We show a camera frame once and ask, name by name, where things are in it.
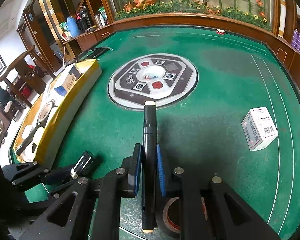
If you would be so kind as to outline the yellow fabric storage tray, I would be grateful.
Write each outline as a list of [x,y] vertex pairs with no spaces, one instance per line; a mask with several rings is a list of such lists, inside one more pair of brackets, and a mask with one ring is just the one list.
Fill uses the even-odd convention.
[[32,144],[29,144],[21,154],[15,153],[14,156],[18,162],[36,161],[38,164],[46,165],[48,168],[53,166],[58,150],[72,120],[102,73],[97,59],[84,60],[74,63],[73,66],[82,75],[77,81],[72,83],[72,87],[66,95],[61,96],[55,91],[55,87],[59,83],[58,80],[55,80],[52,82],[50,91],[41,95],[27,113],[16,137],[13,146],[14,151],[22,144],[22,134],[25,132],[26,127],[35,126],[38,115],[44,105],[52,99],[56,101],[56,105],[52,108],[45,127],[38,129],[39,141],[36,149],[33,150]]

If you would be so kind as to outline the purple spray bottles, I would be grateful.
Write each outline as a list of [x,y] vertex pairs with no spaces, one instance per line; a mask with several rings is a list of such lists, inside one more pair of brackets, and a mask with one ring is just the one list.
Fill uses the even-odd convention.
[[291,45],[296,51],[300,52],[300,32],[294,29]]

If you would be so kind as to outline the blue thermos jug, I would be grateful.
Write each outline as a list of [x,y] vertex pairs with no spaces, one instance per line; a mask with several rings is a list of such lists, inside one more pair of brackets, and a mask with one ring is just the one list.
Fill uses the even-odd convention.
[[72,38],[75,38],[81,34],[81,31],[76,23],[76,20],[73,17],[69,16],[67,18],[65,26],[67,30],[70,32],[70,36]]

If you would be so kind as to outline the small red white object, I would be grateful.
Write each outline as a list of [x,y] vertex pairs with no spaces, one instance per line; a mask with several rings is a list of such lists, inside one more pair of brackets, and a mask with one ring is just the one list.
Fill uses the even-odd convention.
[[217,33],[218,35],[224,35],[224,34],[225,34],[225,31],[222,30],[222,29],[216,29],[216,33]]

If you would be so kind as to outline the black eyeglasses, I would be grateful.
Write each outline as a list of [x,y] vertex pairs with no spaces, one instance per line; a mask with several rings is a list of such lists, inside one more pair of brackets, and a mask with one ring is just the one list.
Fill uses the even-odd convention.
[[86,51],[81,52],[77,56],[77,60],[85,60],[85,59],[93,59],[101,56],[102,54],[108,52],[108,51],[113,51],[112,48],[109,47],[95,47],[95,48],[90,48]]

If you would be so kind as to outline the small white printed box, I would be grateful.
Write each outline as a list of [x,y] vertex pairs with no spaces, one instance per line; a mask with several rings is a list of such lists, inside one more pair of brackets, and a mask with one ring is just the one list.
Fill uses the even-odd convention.
[[250,151],[262,150],[278,137],[276,126],[266,107],[250,109],[241,125]]

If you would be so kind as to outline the black tube with gold band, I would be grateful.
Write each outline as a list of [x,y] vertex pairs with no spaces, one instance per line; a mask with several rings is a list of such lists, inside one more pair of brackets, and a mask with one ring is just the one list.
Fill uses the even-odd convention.
[[73,180],[79,177],[87,177],[90,176],[96,168],[96,157],[85,151],[75,166],[71,169],[70,175]]

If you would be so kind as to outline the black marker with cream cap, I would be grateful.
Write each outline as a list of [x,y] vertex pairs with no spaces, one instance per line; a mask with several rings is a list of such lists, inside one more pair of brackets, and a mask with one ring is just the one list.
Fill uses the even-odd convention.
[[144,105],[142,148],[142,231],[152,233],[157,187],[157,106],[154,101],[146,101]]

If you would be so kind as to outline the small white blue box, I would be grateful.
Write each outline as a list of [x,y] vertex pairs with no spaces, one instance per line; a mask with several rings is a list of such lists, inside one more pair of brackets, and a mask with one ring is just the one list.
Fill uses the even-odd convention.
[[68,92],[64,86],[55,86],[54,90],[60,96],[66,96],[66,94]]

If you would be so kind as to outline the round mahjong table control panel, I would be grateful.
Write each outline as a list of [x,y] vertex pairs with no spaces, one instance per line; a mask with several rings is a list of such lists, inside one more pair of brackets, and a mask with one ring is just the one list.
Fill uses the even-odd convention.
[[117,105],[138,111],[147,101],[160,108],[183,100],[197,82],[197,69],[189,60],[174,54],[148,54],[117,69],[109,80],[108,94]]

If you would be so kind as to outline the seated person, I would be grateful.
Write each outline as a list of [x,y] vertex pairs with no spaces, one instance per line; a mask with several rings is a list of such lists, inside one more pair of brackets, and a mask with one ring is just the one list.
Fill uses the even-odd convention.
[[11,102],[17,109],[19,109],[19,106],[17,105],[17,102],[14,99],[14,97],[11,96],[11,94],[8,91],[4,90],[1,86],[0,86],[0,102],[5,107],[9,102]]

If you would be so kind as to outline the black tape roll red core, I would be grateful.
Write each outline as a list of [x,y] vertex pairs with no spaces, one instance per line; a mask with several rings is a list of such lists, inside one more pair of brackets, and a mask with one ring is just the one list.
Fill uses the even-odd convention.
[[167,198],[156,212],[156,222],[166,235],[175,239],[210,239],[203,197],[197,200]]

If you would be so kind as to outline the black tape roll white core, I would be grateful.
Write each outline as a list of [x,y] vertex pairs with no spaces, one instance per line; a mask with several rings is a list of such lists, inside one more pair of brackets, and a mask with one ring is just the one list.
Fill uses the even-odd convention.
[[55,101],[54,100],[51,100],[51,101],[47,102],[43,106],[42,110],[40,111],[40,113],[38,115],[38,119],[37,119],[37,122],[39,124],[42,124],[42,123],[47,121],[53,107],[55,107]]

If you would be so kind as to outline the wooden chair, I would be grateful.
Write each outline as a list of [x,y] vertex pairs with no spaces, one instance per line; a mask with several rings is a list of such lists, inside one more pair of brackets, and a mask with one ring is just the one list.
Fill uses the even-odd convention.
[[25,98],[19,89],[15,87],[8,79],[7,76],[11,72],[11,70],[16,70],[18,75],[21,77],[23,81],[27,85],[29,85],[32,89],[34,89],[39,95],[41,95],[46,87],[46,83],[35,73],[35,71],[29,67],[27,62],[25,61],[25,57],[34,53],[34,57],[45,67],[47,73],[55,79],[56,76],[54,75],[53,71],[46,66],[45,62],[34,52],[35,46],[32,46],[27,51],[21,53],[6,69],[4,74],[0,76],[0,83],[4,81],[8,87],[17,95],[17,97],[26,103],[27,106],[30,108],[32,107],[32,103],[29,102],[27,98]]

